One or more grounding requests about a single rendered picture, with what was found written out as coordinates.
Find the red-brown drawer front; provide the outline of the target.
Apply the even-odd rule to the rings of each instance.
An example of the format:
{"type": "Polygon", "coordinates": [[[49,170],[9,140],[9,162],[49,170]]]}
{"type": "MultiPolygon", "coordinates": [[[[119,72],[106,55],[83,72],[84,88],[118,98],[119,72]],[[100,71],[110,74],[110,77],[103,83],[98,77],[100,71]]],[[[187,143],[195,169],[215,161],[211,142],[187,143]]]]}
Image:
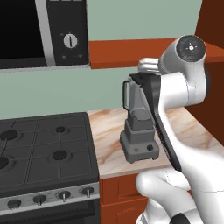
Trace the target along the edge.
{"type": "Polygon", "coordinates": [[[146,205],[145,197],[108,205],[101,204],[101,224],[136,224],[146,205]]]}
{"type": "Polygon", "coordinates": [[[144,202],[147,202],[147,198],[137,191],[136,178],[136,173],[111,178],[101,178],[100,202],[103,205],[132,200],[143,200],[144,202]]]}

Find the black stove knob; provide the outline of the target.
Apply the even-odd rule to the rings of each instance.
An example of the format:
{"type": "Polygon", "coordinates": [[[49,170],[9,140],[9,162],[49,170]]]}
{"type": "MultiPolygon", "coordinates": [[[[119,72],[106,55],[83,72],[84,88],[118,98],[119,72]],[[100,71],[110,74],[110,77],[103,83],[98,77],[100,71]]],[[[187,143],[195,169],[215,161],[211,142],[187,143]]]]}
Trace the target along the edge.
{"type": "Polygon", "coordinates": [[[45,195],[37,195],[33,198],[33,201],[41,206],[46,201],[45,195]]]}
{"type": "Polygon", "coordinates": [[[67,198],[71,196],[71,193],[69,191],[62,191],[58,193],[58,198],[62,199],[64,202],[67,201],[67,198]]]}
{"type": "Polygon", "coordinates": [[[93,187],[85,187],[81,190],[81,192],[83,194],[85,194],[88,198],[90,197],[90,195],[94,192],[94,188],[93,187]]]}
{"type": "Polygon", "coordinates": [[[19,208],[21,206],[22,201],[20,199],[11,199],[7,203],[7,207],[9,209],[19,208]]]}

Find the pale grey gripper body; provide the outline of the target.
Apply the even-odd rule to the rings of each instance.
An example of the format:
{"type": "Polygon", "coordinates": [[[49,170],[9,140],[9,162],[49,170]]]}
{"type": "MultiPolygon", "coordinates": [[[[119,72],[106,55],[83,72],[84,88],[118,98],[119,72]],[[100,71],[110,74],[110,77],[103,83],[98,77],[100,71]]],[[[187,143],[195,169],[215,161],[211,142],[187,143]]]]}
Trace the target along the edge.
{"type": "Polygon", "coordinates": [[[138,71],[146,73],[158,73],[158,59],[143,58],[138,62],[138,71]]]}

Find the white microwave dial knob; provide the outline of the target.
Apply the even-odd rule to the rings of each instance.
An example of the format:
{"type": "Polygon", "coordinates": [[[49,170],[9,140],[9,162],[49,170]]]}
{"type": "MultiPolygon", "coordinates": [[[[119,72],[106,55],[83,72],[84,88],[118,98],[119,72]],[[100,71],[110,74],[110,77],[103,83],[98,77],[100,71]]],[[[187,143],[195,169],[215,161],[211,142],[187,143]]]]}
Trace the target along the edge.
{"type": "Polygon", "coordinates": [[[78,44],[78,39],[76,38],[75,35],[73,35],[72,33],[68,33],[64,39],[64,45],[67,47],[67,48],[70,48],[70,49],[73,49],[77,46],[78,44]]]}

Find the red-brown wall shelf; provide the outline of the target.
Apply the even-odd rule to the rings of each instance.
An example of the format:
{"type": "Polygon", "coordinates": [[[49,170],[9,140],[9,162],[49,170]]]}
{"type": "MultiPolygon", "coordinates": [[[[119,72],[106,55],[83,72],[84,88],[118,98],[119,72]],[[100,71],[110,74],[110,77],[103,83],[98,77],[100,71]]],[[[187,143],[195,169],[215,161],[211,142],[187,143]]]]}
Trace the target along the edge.
{"type": "Polygon", "coordinates": [[[89,42],[92,69],[136,67],[142,58],[158,59],[174,38],[96,40],[89,42]]]}

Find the black and silver microwave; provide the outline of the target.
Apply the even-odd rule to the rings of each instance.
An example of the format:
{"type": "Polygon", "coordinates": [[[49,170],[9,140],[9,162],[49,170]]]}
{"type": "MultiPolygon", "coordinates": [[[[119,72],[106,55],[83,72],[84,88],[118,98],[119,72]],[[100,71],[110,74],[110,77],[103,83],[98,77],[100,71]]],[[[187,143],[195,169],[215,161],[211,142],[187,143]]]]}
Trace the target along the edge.
{"type": "Polygon", "coordinates": [[[0,0],[0,69],[88,65],[87,0],[0,0]]]}

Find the black gas hob stove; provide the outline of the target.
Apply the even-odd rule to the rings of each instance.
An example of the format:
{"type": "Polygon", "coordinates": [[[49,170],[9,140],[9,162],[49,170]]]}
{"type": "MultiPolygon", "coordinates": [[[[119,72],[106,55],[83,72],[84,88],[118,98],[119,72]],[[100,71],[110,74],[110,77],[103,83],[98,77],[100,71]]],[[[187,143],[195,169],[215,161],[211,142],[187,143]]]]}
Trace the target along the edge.
{"type": "Polygon", "coordinates": [[[99,171],[85,112],[0,120],[0,224],[100,224],[99,171]],[[93,187],[88,198],[81,190],[93,187]],[[69,191],[64,202],[58,193],[69,191]],[[39,206],[33,201],[45,195],[39,206]],[[21,200],[9,209],[9,200],[21,200]]]}

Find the grey blender with jar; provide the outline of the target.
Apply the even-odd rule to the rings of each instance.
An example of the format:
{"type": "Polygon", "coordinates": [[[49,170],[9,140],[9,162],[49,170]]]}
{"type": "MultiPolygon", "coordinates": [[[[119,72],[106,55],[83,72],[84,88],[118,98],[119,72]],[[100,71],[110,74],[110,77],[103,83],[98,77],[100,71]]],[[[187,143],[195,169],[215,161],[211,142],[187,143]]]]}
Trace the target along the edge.
{"type": "Polygon", "coordinates": [[[120,144],[129,163],[144,159],[158,159],[159,147],[155,140],[155,128],[150,112],[143,104],[140,84],[131,74],[122,84],[122,106],[128,111],[120,144]]]}

